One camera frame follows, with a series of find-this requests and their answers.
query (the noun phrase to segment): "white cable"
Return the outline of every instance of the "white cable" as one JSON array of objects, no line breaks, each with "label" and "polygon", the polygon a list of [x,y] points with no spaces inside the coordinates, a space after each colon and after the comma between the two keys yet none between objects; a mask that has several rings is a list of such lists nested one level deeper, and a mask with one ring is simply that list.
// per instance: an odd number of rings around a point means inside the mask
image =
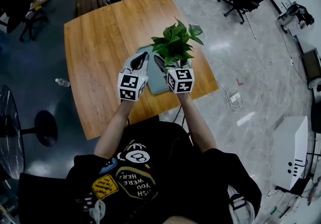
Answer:
[{"label": "white cable", "polygon": [[[269,61],[267,62],[266,69],[261,70],[261,71],[259,71],[259,72],[256,74],[256,83],[259,84],[259,85],[262,84],[262,86],[261,86],[261,89],[260,89],[259,97],[258,97],[258,99],[257,99],[255,108],[254,108],[254,110],[251,111],[250,113],[255,112],[255,111],[256,111],[256,108],[257,108],[257,106],[258,106],[258,104],[259,104],[259,101],[260,101],[260,98],[261,98],[261,93],[262,93],[262,88],[263,88],[263,86],[264,86],[264,84],[265,84],[265,81],[266,81],[266,78],[267,78],[267,68],[268,68],[268,66],[269,66],[269,62],[272,62],[272,61],[269,60]],[[229,96],[229,92],[234,89],[234,90],[236,90],[236,91],[240,94],[240,96],[241,96],[244,110],[245,110],[247,113],[249,112],[249,111],[246,110],[246,107],[245,107],[245,104],[244,104],[244,99],[243,99],[243,97],[242,97],[242,95],[241,95],[241,93],[240,93],[240,91],[239,91],[238,89],[232,87],[232,88],[230,88],[229,90],[226,90],[226,89],[222,86],[222,84],[220,83],[219,80],[216,79],[216,81],[218,82],[218,84],[220,85],[220,87],[223,88],[224,91],[226,92],[225,99],[226,99],[227,103],[230,104],[230,106],[231,106],[231,108],[232,108],[233,110],[236,110],[236,111],[240,111],[240,110],[241,110],[240,100],[237,99],[236,101],[232,102],[232,101],[231,101],[231,97]]]}]

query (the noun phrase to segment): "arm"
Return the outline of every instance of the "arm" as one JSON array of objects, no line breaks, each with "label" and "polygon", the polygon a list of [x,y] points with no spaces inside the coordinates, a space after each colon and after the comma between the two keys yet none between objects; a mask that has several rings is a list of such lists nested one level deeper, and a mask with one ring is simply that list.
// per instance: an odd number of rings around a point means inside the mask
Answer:
[{"label": "arm", "polygon": [[99,138],[94,154],[110,159],[117,150],[133,101],[122,101],[118,110],[111,118],[102,136]]},{"label": "arm", "polygon": [[183,107],[193,143],[198,146],[202,153],[210,148],[216,148],[214,136],[190,95],[188,93],[177,95]]}]

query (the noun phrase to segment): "yellow patch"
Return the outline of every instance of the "yellow patch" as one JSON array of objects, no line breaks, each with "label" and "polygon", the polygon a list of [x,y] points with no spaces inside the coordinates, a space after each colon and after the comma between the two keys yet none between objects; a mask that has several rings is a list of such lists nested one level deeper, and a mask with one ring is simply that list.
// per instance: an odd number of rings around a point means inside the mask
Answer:
[{"label": "yellow patch", "polygon": [[98,178],[92,184],[92,190],[98,197],[98,199],[103,200],[107,196],[117,192],[119,190],[117,183],[110,175],[105,175],[101,178]]}]

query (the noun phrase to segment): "wooden table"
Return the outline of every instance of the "wooden table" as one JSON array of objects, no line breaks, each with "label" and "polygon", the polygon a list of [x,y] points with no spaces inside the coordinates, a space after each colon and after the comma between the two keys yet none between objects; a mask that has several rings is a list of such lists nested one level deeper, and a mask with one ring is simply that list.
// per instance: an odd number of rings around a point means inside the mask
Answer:
[{"label": "wooden table", "polygon": [[[77,111],[87,139],[99,137],[117,110],[118,74],[125,60],[153,36],[176,22],[187,23],[173,0],[125,0],[84,14],[65,24],[68,72]],[[193,99],[218,89],[201,50],[195,58]],[[154,95],[146,89],[129,119],[136,123],[180,105],[174,93]]]}]

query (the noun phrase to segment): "electrical outlet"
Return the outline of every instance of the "electrical outlet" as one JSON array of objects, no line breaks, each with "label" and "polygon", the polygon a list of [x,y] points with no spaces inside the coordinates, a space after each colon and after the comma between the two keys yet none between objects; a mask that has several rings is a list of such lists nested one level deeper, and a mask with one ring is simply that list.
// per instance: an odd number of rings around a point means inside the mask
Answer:
[{"label": "electrical outlet", "polygon": [[231,103],[234,103],[237,99],[241,97],[240,93],[237,92],[235,95],[230,97]]}]

